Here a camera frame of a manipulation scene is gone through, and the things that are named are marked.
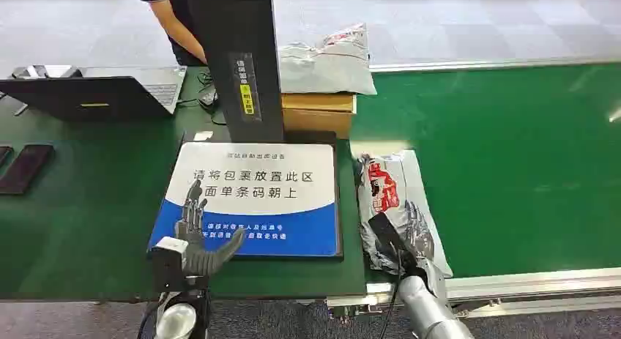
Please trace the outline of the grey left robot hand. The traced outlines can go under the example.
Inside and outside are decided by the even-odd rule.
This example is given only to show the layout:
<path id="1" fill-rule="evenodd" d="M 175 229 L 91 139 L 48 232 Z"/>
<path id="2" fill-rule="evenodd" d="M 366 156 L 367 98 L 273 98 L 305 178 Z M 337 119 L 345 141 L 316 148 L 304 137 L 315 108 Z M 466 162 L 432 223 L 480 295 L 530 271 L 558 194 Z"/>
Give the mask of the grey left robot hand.
<path id="1" fill-rule="evenodd" d="M 176 222 L 175 236 L 185 240 L 188 246 L 185 251 L 186 264 L 184 270 L 188 275 L 210 277 L 229 261 L 245 241 L 246 230 L 237 229 L 229 241 L 216 251 L 204 248 L 203 216 L 207 200 L 201 198 L 203 189 L 201 180 L 197 179 L 190 186 L 185 203 L 182 207 L 181 219 Z"/>

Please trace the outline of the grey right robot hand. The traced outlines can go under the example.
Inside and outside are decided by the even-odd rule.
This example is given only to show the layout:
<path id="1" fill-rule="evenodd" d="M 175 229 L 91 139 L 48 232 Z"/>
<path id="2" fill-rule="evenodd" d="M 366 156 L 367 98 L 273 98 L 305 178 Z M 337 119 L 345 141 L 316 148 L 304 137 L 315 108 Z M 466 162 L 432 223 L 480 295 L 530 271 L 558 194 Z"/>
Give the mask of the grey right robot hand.
<path id="1" fill-rule="evenodd" d="M 431 229 L 411 201 L 406 201 L 394 214 L 376 214 L 368 225 L 372 236 L 368 254 L 375 269 L 404 276 L 414 272 L 420 259 L 434 257 Z"/>

